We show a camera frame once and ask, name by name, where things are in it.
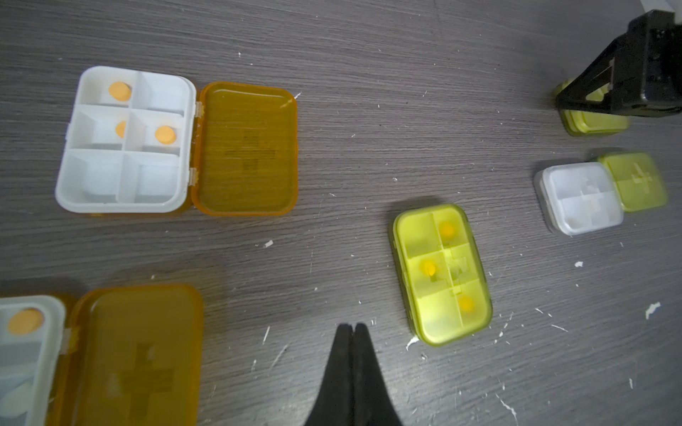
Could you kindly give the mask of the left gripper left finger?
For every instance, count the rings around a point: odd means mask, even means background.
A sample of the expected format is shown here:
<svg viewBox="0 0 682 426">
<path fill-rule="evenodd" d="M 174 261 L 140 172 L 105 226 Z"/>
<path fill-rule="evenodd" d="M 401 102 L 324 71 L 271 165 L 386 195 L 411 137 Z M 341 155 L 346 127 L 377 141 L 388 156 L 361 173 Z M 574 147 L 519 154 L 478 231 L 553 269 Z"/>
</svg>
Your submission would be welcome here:
<svg viewBox="0 0 682 426">
<path fill-rule="evenodd" d="M 321 387 L 305 425 L 351 425 L 353 422 L 353 328 L 337 328 Z"/>
</svg>

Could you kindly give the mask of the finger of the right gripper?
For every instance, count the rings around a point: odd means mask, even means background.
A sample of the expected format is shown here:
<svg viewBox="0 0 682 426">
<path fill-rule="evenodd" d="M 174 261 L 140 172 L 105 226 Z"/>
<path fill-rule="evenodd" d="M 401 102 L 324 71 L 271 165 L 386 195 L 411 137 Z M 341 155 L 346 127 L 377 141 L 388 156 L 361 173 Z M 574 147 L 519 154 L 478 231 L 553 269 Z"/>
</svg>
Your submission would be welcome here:
<svg viewBox="0 0 682 426">
<path fill-rule="evenodd" d="M 627 35 L 620 35 L 555 97 L 555 106 L 561 110 L 575 110 L 600 114 L 624 114 L 622 101 L 623 82 L 628 66 L 625 64 Z M 602 101 L 587 97 L 607 85 L 609 91 Z"/>
</svg>

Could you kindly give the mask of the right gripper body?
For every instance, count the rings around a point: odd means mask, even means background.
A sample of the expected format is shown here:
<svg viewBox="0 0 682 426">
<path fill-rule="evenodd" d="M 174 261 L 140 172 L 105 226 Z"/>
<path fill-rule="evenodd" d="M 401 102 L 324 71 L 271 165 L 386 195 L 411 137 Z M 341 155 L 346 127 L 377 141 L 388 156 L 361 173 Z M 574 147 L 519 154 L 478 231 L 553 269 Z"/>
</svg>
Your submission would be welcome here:
<svg viewBox="0 0 682 426">
<path fill-rule="evenodd" d="M 630 22 L 619 38 L 611 85 L 617 115 L 681 113 L 681 26 L 673 12 L 653 10 Z"/>
</svg>

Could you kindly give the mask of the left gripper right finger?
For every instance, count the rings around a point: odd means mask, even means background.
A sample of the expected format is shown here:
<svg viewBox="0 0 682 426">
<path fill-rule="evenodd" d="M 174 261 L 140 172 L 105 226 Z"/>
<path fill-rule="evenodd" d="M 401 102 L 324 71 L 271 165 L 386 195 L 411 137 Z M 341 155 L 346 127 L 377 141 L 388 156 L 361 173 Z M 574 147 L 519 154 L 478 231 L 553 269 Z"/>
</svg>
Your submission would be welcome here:
<svg viewBox="0 0 682 426">
<path fill-rule="evenodd" d="M 358 323 L 351 345 L 353 425 L 402 425 L 395 411 L 368 327 Z"/>
</svg>

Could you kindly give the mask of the green pillbox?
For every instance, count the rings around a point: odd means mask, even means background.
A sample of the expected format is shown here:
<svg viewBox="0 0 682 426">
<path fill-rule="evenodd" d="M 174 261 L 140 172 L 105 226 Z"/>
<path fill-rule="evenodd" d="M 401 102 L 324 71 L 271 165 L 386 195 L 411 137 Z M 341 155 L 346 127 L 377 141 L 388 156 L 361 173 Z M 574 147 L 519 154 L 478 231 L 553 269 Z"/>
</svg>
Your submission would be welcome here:
<svg viewBox="0 0 682 426">
<path fill-rule="evenodd" d="M 433 347 L 486 328 L 493 307 L 470 222 L 455 204 L 412 209 L 392 226 L 408 320 Z"/>
<path fill-rule="evenodd" d="M 557 97 L 573 79 L 568 79 L 556 86 L 552 94 Z M 609 84 L 603 85 L 598 90 L 590 93 L 586 99 L 591 101 L 603 101 L 604 96 L 609 92 Z M 612 135 L 630 128 L 630 118 L 621 115 L 606 115 L 589 113 L 576 110 L 559 109 L 561 122 L 571 136 L 587 137 L 599 135 Z"/>
<path fill-rule="evenodd" d="M 643 152 L 604 154 L 598 161 L 613 179 L 627 213 L 660 208 L 669 202 L 664 179 L 653 158 Z"/>
</svg>

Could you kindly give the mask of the clear lid pillbox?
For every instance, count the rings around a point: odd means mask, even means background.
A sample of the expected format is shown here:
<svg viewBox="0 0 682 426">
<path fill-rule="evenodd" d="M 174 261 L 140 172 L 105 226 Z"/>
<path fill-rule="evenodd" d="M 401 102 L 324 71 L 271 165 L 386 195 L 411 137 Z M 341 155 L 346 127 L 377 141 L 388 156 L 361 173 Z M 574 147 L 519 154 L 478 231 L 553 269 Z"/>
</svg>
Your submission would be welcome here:
<svg viewBox="0 0 682 426">
<path fill-rule="evenodd" d="M 540 170 L 534 185 L 548 228 L 568 237 L 623 223 L 615 183 L 601 163 L 570 163 Z"/>
</svg>

